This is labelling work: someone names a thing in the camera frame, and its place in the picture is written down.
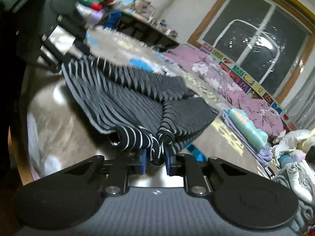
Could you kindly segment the black white striped garment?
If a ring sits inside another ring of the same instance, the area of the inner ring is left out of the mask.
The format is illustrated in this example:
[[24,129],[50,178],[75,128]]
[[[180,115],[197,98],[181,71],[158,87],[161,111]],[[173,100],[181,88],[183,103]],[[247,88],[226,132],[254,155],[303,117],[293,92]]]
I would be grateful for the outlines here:
[[164,164],[166,149],[179,153],[218,115],[179,76],[94,56],[66,61],[61,69],[90,124],[119,151],[146,149],[155,166]]

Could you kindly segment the folded clothes pile left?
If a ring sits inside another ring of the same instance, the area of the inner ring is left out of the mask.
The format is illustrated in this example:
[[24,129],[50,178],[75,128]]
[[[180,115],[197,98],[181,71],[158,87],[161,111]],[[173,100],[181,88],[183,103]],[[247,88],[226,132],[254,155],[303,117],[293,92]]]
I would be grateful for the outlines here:
[[76,3],[76,8],[86,23],[90,25],[98,24],[104,15],[104,10],[96,11],[80,3]]

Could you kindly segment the grey folded clothes stack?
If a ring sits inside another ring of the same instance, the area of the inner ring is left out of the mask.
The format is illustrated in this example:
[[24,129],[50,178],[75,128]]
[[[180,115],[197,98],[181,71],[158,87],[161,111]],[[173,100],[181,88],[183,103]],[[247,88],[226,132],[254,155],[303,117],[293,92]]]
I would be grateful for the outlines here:
[[298,211],[290,228],[303,234],[314,225],[314,170],[306,160],[286,164],[272,179],[291,189],[298,198]]

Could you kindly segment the brown Mickey Mouse blanket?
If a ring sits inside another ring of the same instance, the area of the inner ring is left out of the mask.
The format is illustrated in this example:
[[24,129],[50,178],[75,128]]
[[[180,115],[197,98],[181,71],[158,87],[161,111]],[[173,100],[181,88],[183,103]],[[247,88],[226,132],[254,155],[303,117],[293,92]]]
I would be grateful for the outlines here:
[[91,53],[67,59],[58,74],[31,69],[25,78],[34,180],[96,155],[108,161],[144,151],[145,172],[131,175],[131,186],[181,187],[182,177],[167,174],[167,157],[190,147],[273,177],[225,124],[227,104],[195,77],[170,66],[136,68],[123,56],[126,46],[149,49],[118,32],[90,30],[88,41]]

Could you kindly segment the teal folded children top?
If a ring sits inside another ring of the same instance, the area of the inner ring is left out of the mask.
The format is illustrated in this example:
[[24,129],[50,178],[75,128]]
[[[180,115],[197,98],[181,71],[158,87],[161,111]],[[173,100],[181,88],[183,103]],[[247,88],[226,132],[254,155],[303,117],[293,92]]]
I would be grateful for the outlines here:
[[234,108],[228,112],[228,115],[235,127],[254,149],[260,151],[266,146],[268,135],[263,130],[256,128],[243,110]]

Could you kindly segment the lavender folded garment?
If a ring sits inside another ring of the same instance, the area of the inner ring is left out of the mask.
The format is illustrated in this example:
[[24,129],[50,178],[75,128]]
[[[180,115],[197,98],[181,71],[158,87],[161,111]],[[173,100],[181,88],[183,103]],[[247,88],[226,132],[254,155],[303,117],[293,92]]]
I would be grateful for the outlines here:
[[240,133],[240,131],[235,127],[231,119],[229,118],[228,112],[224,110],[222,114],[222,119],[224,120],[225,125],[227,125],[237,136],[240,138],[241,142],[247,147],[247,149],[255,156],[256,160],[263,166],[267,167],[269,162],[272,160],[271,147],[268,145],[268,142],[264,148],[260,151],[254,149],[245,137]]

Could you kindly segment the purple floral duvet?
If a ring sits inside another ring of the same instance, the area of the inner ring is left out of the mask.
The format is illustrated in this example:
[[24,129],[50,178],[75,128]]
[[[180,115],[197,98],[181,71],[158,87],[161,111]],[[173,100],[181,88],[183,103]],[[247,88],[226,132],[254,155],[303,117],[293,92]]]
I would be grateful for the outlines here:
[[187,71],[193,71],[232,107],[243,110],[254,126],[264,131],[268,137],[275,138],[283,132],[283,122],[276,110],[266,100],[252,99],[246,94],[232,79],[235,73],[226,72],[209,54],[183,45],[169,49],[163,55]]

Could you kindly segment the colourful alphabet headboard panel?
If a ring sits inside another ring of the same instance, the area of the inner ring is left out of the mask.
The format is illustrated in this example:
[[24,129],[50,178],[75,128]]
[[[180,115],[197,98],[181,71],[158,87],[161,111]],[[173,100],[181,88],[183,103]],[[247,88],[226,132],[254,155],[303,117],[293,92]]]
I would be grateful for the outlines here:
[[253,79],[249,73],[247,73],[244,69],[238,66],[233,60],[228,58],[225,54],[223,54],[218,49],[212,47],[208,43],[204,43],[201,45],[200,50],[209,54],[215,62],[217,62],[221,68],[226,71],[229,76],[234,80],[234,82],[252,99],[263,99],[266,100],[268,105],[275,109],[275,111],[279,114],[284,129],[287,132],[297,130],[297,127],[290,119],[288,114],[284,111],[284,109],[277,103],[277,101],[270,95],[255,79]]

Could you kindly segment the dark wooden side desk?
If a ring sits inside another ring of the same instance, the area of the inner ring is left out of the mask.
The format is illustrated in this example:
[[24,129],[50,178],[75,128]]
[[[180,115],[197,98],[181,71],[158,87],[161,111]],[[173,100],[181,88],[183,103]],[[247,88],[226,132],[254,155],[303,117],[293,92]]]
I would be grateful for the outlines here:
[[166,35],[147,21],[140,19],[135,13],[116,10],[105,18],[102,26],[133,37],[148,46],[160,45],[162,46],[162,52],[180,45],[174,38]]

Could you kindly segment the cardboard box on desk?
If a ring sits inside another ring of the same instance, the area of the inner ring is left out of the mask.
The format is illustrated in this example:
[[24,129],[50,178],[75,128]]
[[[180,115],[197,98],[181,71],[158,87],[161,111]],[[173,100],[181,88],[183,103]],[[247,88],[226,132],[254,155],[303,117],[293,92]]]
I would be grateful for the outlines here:
[[143,16],[146,19],[150,19],[155,14],[156,8],[150,1],[136,0],[136,13]]

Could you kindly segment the sheer grey curtain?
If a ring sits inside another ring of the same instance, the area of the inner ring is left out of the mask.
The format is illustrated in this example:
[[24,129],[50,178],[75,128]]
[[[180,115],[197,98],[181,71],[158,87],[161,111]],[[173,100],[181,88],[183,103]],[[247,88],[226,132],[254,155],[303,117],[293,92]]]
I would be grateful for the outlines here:
[[314,124],[314,73],[311,73],[286,112],[297,129],[312,129]]

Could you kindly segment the window with wooden frame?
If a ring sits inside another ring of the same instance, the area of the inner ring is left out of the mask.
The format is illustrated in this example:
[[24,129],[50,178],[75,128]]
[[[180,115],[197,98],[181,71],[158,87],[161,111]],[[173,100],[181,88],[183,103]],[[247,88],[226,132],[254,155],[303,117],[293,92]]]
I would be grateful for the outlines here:
[[241,83],[282,103],[314,48],[314,13],[298,0],[217,0],[188,39],[211,53]]

